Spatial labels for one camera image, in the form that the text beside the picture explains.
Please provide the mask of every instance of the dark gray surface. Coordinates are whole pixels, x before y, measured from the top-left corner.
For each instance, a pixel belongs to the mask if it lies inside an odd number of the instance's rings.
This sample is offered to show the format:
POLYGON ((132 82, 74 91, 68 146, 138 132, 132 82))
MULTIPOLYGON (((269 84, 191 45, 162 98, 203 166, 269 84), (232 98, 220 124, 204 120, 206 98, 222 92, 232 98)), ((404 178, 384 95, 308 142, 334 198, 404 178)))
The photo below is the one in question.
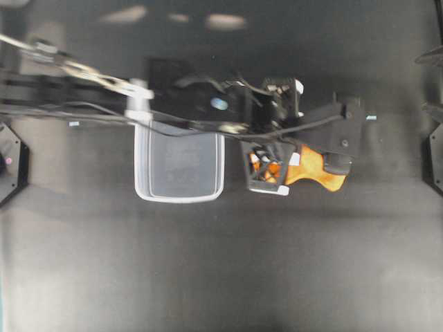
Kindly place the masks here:
POLYGON ((254 83, 296 75, 302 109, 336 89, 378 120, 338 193, 247 192, 228 142, 225 191, 200 205, 136 196, 131 128, 16 121, 33 154, 31 186, 0 214, 7 331, 441 331, 443 208, 424 144, 436 125, 420 111, 440 74, 413 64, 439 44, 433 1, 156 0, 137 24, 96 21, 135 3, 35 0, 6 28, 125 77, 147 55, 254 83), (210 13, 248 24, 207 30, 210 13))

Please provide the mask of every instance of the clear plastic container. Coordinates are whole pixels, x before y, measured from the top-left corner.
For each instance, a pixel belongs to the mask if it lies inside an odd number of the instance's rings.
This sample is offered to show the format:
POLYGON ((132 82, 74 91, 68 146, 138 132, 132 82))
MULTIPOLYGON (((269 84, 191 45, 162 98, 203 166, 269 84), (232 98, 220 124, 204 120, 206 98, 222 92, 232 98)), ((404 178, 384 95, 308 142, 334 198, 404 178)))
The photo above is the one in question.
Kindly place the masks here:
MULTIPOLYGON (((147 100, 132 100, 128 109, 150 111, 147 100)), ((165 133, 187 132, 155 121, 150 125, 165 133)), ((205 133, 175 138, 136 125, 134 169, 136 192, 146 201, 215 200, 224 187, 224 137, 205 133)))

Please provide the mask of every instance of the black cable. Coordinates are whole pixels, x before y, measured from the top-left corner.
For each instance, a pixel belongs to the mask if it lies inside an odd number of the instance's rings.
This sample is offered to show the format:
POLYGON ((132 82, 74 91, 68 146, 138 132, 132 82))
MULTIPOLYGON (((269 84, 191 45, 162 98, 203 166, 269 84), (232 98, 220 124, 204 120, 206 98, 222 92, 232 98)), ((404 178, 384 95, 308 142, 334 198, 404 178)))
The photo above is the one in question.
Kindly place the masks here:
POLYGON ((257 93, 261 93, 262 95, 273 95, 273 93, 270 92, 270 91, 266 91, 266 90, 263 90, 263 89, 259 89, 259 88, 256 88, 255 86, 249 84, 248 81, 246 81, 246 80, 242 77, 242 75, 241 75, 240 73, 238 73, 238 80, 239 80, 244 86, 246 86, 247 88, 250 88, 250 90, 252 90, 252 91, 255 91, 255 92, 257 92, 257 93))
POLYGON ((179 79, 174 83, 174 86, 177 86, 180 89, 184 89, 190 86, 191 84, 196 84, 196 83, 209 83, 214 87, 214 89, 216 89, 220 93, 225 93, 223 86, 219 82, 217 82, 216 80, 207 75, 200 75, 200 74, 192 74, 182 77, 181 79, 179 79))
POLYGON ((291 128, 286 128, 286 129, 281 129, 281 130, 276 130, 276 131, 270 131, 269 133, 248 133, 248 134, 224 133, 224 135, 230 136, 230 137, 235 137, 235 138, 270 138, 272 136, 279 136, 279 135, 283 135, 285 133, 295 133, 297 131, 313 129, 315 127, 326 125, 329 122, 343 120, 343 119, 344 119, 343 116, 335 115, 335 116, 330 116, 328 118, 324 118, 319 121, 313 121, 310 123, 306 123, 304 125, 302 124, 297 127, 291 127, 291 128))
MULTIPOLYGON (((92 103, 88 103, 88 102, 72 102, 72 103, 76 103, 78 106, 82 105, 82 106, 92 107, 94 109, 101 110, 101 111, 108 112, 108 113, 110 113, 110 112, 116 113, 112 110, 101 107, 100 105, 96 105, 96 104, 92 104, 92 103)), ((52 107, 53 109, 58 108, 58 105, 46 105, 46 106, 52 107)), ((94 121, 94 122, 120 122, 120 123, 124 123, 126 125, 137 124, 137 125, 140 125, 148 130, 152 130, 154 133, 158 133, 160 135, 167 136, 167 137, 177 137, 178 138, 178 137, 205 135, 205 134, 210 134, 210 133, 219 133, 221 135, 231 137, 231 138, 237 138, 237 139, 241 139, 241 138, 272 138, 274 136, 280 136, 285 133, 293 133, 293 132, 297 132, 297 131, 313 129, 315 127, 326 125, 329 122, 343 119, 343 116, 335 115, 335 116, 330 116, 330 117, 322 119, 322 120, 306 123, 304 125, 302 124, 302 125, 296 126, 296 127, 280 129, 280 130, 276 130, 276 131, 270 131, 268 133, 233 134, 233 133, 225 133, 223 131, 196 131, 196 132, 192 132, 192 133, 173 134, 173 133, 165 133, 164 131, 160 131, 158 129, 153 128, 151 125, 146 125, 143 122, 140 122, 137 120, 132 120, 131 118, 128 118, 126 116, 122 116, 118 113, 117 113, 118 116, 115 116, 115 115, 103 116, 100 114, 73 114, 73 113, 60 112, 60 111, 51 112, 51 111, 48 111, 47 109, 26 109, 26 110, 14 110, 14 111, 7 111, 7 112, 0 110, 0 114, 4 114, 7 116, 31 116, 34 118, 58 118, 61 120, 75 119, 75 120, 94 121)))

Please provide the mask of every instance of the white sticker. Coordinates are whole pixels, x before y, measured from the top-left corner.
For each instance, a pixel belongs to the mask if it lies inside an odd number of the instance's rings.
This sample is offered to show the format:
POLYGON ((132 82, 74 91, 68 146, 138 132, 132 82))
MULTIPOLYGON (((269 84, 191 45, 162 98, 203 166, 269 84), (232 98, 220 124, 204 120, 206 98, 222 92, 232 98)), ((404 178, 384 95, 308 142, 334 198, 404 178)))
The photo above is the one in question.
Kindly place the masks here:
POLYGON ((276 192, 271 190, 261 190, 261 189, 250 189, 252 192, 261 192, 262 194, 273 194, 280 196, 288 196, 289 195, 289 187, 286 185, 281 185, 276 192))
POLYGON ((299 80, 296 80, 296 90, 299 92, 299 94, 303 94, 303 91, 305 90, 305 87, 303 86, 302 82, 299 80))
POLYGON ((300 154, 296 152, 292 154, 291 160, 289 161, 289 166, 300 166, 300 154))
POLYGON ((258 163, 260 161, 260 159, 255 155, 255 154, 251 154, 251 162, 252 163, 258 163))

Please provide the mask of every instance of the screw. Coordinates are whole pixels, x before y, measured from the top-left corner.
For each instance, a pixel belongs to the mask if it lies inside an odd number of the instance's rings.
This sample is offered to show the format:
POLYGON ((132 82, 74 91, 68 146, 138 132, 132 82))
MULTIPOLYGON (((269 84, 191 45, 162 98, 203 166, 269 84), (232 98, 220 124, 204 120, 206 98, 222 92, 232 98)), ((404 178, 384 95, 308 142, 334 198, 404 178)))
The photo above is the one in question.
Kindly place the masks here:
POLYGON ((350 118, 352 118, 352 116, 353 116, 353 114, 351 111, 345 111, 345 118, 346 119, 350 119, 350 118))
POLYGON ((210 101, 210 105, 215 109, 219 109, 220 111, 225 111, 229 108, 228 102, 220 98, 213 98, 210 101))

